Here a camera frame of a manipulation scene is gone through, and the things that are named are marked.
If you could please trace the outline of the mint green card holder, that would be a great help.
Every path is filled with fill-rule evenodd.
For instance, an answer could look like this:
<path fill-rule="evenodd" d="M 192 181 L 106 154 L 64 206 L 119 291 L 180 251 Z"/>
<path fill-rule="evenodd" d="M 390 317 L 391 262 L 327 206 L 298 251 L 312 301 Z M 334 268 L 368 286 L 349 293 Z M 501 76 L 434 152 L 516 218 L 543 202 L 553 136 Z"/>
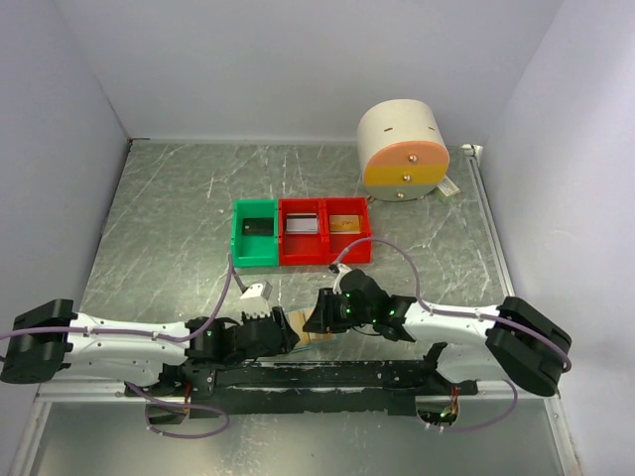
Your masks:
<path fill-rule="evenodd" d="M 312 307 L 305 307 L 302 309 L 291 311 L 287 314 L 287 318 L 291 324 L 293 331 L 300 338 L 299 342 L 293 349 L 294 353 L 307 351 L 316 346 L 333 342 L 337 338 L 336 334 L 317 334 L 303 331 L 304 324 L 309 320 L 313 310 L 314 309 Z"/>

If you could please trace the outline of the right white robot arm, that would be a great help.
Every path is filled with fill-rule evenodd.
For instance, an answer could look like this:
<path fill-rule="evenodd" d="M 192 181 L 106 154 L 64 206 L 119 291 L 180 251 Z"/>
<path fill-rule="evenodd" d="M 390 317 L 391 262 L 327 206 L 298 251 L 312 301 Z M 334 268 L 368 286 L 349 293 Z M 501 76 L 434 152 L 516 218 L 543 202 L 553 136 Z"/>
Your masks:
<path fill-rule="evenodd" d="M 522 390 L 551 397 L 572 368 L 571 337 L 519 297 L 500 304 L 455 306 L 390 295 L 360 270 L 340 271 L 322 288 L 303 331 L 342 333 L 369 325 L 390 341 L 444 343 L 485 348 L 474 363 L 436 360 L 421 371 L 423 387 L 442 394 L 454 381 L 510 380 Z"/>

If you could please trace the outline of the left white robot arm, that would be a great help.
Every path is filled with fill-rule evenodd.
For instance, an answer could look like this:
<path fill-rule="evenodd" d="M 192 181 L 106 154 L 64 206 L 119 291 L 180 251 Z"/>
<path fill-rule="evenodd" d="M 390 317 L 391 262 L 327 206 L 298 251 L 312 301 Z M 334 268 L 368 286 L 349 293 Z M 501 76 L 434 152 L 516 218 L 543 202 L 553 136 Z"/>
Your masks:
<path fill-rule="evenodd" d="M 232 368 L 247 360 L 290 353 L 300 338 L 283 310 L 267 315 L 204 317 L 164 324 L 98 318 L 54 299 L 18 315 L 2 359 L 1 380 L 45 383 L 56 375 L 97 377 L 179 392 L 200 369 Z"/>

